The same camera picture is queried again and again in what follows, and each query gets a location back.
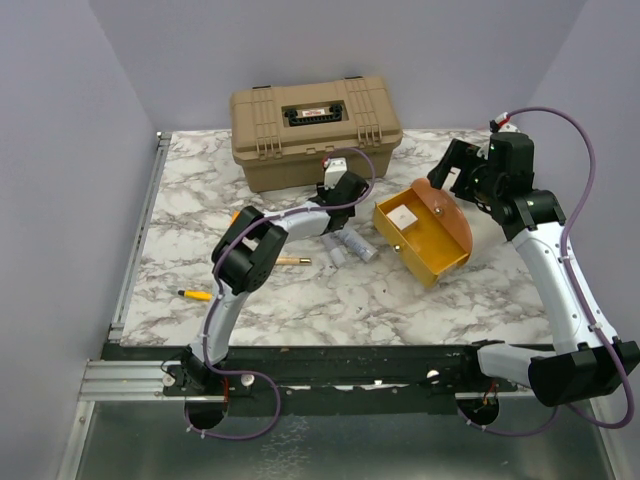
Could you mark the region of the small white box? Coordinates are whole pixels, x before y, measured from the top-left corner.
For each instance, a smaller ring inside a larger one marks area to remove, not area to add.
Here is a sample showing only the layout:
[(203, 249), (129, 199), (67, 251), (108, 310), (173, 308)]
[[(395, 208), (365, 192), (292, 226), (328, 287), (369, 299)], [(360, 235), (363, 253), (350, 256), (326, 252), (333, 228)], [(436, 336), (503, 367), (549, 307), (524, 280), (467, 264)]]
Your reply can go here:
[(391, 210), (387, 218), (399, 231), (410, 229), (418, 222), (418, 217), (404, 204)]

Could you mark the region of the white round makeup organizer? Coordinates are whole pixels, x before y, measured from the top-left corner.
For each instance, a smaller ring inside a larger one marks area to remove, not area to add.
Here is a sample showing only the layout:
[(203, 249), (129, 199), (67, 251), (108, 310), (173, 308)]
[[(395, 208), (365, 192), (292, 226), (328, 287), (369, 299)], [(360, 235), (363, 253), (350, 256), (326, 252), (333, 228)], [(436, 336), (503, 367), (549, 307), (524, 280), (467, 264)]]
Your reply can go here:
[[(502, 228), (490, 215), (450, 191), (457, 173), (452, 170), (441, 189), (432, 188), (425, 177), (418, 178), (374, 207), (374, 227), (427, 288), (505, 242)], [(401, 204), (418, 217), (405, 231), (399, 231), (387, 218)]]

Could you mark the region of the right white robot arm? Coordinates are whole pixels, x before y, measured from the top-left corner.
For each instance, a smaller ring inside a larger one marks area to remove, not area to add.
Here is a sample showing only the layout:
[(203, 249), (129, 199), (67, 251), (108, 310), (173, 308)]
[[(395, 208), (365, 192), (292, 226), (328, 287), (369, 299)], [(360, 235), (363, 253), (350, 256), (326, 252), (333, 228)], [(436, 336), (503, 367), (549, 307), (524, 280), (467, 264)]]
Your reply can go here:
[(561, 236), (566, 217), (556, 196), (536, 189), (534, 143), (523, 133), (491, 135), (487, 148), (454, 139), (428, 174), (442, 189), (475, 204), (502, 228), (526, 264), (551, 326), (549, 352), (488, 343), (459, 367), (461, 383), (481, 391), (495, 377), (528, 387), (547, 407), (613, 393), (639, 363), (639, 347), (623, 342), (599, 309)]

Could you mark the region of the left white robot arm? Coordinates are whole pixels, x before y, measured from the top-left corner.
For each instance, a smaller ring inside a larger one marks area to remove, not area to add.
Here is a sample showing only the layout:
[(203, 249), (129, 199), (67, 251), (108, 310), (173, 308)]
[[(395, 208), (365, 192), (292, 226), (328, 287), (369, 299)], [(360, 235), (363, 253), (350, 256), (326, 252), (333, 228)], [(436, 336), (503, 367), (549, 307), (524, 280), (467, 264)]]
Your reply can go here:
[(240, 311), (250, 294), (270, 277), (283, 247), (293, 241), (341, 230), (372, 185), (347, 171), (333, 187), (319, 185), (305, 203), (279, 212), (243, 208), (214, 248), (214, 290), (198, 336), (181, 357), (186, 382), (206, 395), (220, 385), (216, 366), (229, 351)]

